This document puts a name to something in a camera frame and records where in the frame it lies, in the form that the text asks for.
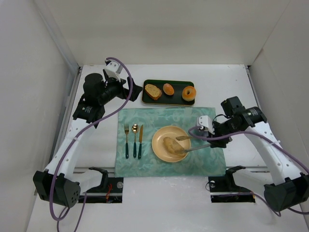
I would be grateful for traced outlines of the stainless steel tongs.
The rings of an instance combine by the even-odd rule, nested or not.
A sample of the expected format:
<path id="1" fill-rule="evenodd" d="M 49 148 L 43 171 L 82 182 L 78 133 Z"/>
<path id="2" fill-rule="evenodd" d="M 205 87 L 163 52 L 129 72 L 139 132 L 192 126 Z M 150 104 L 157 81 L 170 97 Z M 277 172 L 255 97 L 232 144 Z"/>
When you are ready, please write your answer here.
<path id="1" fill-rule="evenodd" d="M 184 141 L 184 140 L 192 139 L 192 138 L 193 138 L 192 136 L 178 136 L 178 137 L 176 137 L 175 139 L 176 139 L 177 141 Z M 211 144 L 205 144 L 205 145 L 198 146 L 198 147 L 193 147 L 193 148 L 190 148 L 190 149 L 176 150 L 175 152 L 176 152 L 177 154 L 184 154 L 184 153 L 188 153 L 188 152 L 191 152 L 191 151 L 203 149 L 203 148 L 210 147 L 210 146 L 211 146 Z"/>

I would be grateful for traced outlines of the pale bread roll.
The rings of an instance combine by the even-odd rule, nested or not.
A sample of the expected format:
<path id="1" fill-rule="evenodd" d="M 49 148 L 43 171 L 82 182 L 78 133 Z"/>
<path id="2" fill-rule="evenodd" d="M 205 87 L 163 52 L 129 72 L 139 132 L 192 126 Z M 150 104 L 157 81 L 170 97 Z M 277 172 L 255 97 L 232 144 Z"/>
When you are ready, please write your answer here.
<path id="1" fill-rule="evenodd" d="M 165 149 L 172 154 L 183 154 L 184 148 L 174 139 L 170 137 L 165 137 L 163 139 Z"/>

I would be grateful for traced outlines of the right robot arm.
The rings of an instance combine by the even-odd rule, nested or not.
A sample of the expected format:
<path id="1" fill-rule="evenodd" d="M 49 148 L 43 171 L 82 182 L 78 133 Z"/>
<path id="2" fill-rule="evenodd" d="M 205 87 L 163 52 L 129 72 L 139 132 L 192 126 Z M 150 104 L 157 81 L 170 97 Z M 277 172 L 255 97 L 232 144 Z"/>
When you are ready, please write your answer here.
<path id="1" fill-rule="evenodd" d="M 309 175 L 295 165 L 299 161 L 275 143 L 264 113 L 258 107 L 245 108 L 237 96 L 221 103 L 226 121 L 212 123 L 208 137 L 212 148 L 225 148 L 233 135 L 244 134 L 267 165 L 271 184 L 263 184 L 263 194 L 271 209 L 279 212 L 309 198 Z"/>

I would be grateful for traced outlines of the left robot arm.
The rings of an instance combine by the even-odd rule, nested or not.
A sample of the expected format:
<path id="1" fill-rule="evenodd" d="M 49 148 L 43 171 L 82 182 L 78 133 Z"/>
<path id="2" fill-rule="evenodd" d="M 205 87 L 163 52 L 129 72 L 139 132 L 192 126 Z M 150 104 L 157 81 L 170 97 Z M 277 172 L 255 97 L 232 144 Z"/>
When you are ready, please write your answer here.
<path id="1" fill-rule="evenodd" d="M 84 93 L 73 113 L 73 121 L 58 152 L 44 171 L 37 171 L 33 182 L 39 197 L 44 201 L 72 208 L 80 194 L 92 188 L 106 188 L 108 172 L 90 167 L 80 177 L 73 177 L 75 165 L 84 142 L 98 127 L 105 114 L 105 104 L 115 97 L 135 101 L 142 91 L 130 79 L 116 79 L 106 73 L 91 73 L 85 77 Z"/>

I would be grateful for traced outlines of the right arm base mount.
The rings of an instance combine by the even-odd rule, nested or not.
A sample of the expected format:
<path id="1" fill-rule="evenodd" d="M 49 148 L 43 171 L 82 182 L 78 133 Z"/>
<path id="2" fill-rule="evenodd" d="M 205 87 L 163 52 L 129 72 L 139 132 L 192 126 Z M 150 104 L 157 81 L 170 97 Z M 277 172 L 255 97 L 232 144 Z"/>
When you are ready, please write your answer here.
<path id="1" fill-rule="evenodd" d="M 223 176 L 209 176 L 208 191 L 211 193 L 212 203 L 255 203 L 252 192 L 235 184 L 233 174 L 244 170 L 243 166 L 236 166 L 225 171 Z"/>

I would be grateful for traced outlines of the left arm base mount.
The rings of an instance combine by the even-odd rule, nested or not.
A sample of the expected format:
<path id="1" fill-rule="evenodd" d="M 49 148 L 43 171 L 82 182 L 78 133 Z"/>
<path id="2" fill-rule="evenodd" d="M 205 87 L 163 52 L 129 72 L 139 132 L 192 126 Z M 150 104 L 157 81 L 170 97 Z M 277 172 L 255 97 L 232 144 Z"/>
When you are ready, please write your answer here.
<path id="1" fill-rule="evenodd" d="M 115 177 L 114 172 L 91 167 L 84 173 L 74 173 L 71 179 L 81 188 L 78 202 L 82 203 L 121 203 L 123 200 L 124 179 Z"/>

